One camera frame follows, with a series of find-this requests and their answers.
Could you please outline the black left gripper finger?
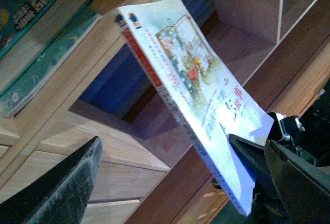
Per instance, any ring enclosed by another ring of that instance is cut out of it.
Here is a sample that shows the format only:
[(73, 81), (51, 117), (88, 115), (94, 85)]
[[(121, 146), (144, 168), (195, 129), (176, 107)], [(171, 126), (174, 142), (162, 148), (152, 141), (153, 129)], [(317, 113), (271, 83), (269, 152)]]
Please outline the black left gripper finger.
[(95, 136), (1, 203), (1, 223), (81, 223), (94, 189), (103, 144)]

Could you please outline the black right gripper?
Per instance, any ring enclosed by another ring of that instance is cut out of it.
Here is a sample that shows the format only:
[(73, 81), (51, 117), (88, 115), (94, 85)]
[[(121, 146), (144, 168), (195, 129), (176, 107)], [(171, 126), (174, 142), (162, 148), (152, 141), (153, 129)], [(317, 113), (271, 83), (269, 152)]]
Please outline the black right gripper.
[(293, 152), (274, 140), (263, 148), (229, 134), (249, 174), (264, 190), (253, 202), (252, 223), (329, 223), (329, 93), (302, 116), (306, 125)]

